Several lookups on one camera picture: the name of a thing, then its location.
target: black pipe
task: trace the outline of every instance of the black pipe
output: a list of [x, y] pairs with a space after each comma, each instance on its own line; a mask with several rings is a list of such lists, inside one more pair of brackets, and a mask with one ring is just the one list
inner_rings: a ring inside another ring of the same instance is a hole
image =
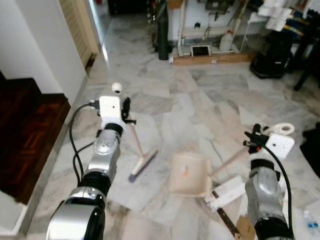
[[158, 57], [159, 60], [168, 60], [168, 30], [169, 30], [169, 18], [168, 18], [168, 8], [167, 1], [161, 0], [157, 5], [157, 26], [158, 26]]

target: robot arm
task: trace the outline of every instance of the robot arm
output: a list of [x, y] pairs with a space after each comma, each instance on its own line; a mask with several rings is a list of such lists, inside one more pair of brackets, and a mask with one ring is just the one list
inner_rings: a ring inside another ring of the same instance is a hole
[[102, 240], [106, 197], [117, 171], [121, 135], [130, 110], [118, 96], [101, 96], [101, 132], [93, 145], [93, 157], [77, 188], [72, 190], [51, 217], [47, 240]]
[[[265, 141], [263, 144], [270, 146], [270, 149], [272, 147], [272, 151], [280, 159], [288, 155], [294, 144], [291, 137], [278, 133], [270, 136], [255, 134], [255, 130], [253, 134], [249, 134], [251, 140], [256, 137]], [[293, 240], [294, 236], [287, 225], [281, 204], [283, 194], [279, 185], [280, 172], [275, 171], [272, 156], [264, 149], [257, 151], [257, 147], [259, 148], [256, 144], [251, 144], [249, 150], [251, 171], [245, 184], [248, 216], [259, 240]]]

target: bottle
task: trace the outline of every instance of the bottle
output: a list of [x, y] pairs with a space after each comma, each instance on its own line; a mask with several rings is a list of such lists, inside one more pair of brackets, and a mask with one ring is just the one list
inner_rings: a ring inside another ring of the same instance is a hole
[[221, 38], [219, 50], [222, 52], [230, 51], [233, 40], [232, 31], [228, 30]]
[[310, 233], [313, 236], [317, 236], [320, 237], [320, 230], [319, 230], [319, 225], [318, 223], [313, 219], [313, 217], [311, 216], [310, 212], [308, 210], [305, 210], [303, 212], [304, 214], [304, 220], [305, 223], [308, 227], [308, 229], [310, 230]]

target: wooden stair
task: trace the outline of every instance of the wooden stair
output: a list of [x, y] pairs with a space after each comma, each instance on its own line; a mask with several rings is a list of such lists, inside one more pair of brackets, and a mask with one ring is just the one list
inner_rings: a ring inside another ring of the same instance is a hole
[[0, 82], [0, 190], [28, 204], [70, 105], [32, 78]]

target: white pipe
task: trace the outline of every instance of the white pipe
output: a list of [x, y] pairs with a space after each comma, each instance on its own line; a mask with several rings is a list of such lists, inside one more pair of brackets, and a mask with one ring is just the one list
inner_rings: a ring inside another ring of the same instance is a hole
[[249, 26], [250, 26], [250, 23], [248, 21], [247, 26], [246, 26], [246, 30], [245, 30], [245, 35], [243, 37], [240, 53], [242, 53], [242, 48], [244, 47], [244, 44], [245, 44], [245, 41], [246, 41], [246, 37], [247, 37], [248, 31], [249, 31]]
[[249, 3], [249, 0], [245, 0], [245, 2], [243, 4], [243, 7], [241, 9], [241, 12], [240, 12], [239, 16], [236, 18], [235, 27], [234, 27], [234, 31], [233, 31], [233, 34], [232, 34], [233, 38], [235, 38], [235, 36], [237, 34], [238, 28], [239, 28], [240, 23], [241, 23], [242, 16], [245, 13], [245, 10], [246, 10], [246, 8], [248, 6], [248, 3]]
[[184, 23], [185, 23], [185, 8], [186, 8], [186, 0], [183, 0], [181, 7], [180, 7], [179, 39], [178, 39], [178, 55], [179, 55], [179, 57], [182, 57], [184, 55], [182, 48], [181, 48], [181, 43], [182, 43], [182, 33], [184, 31]]

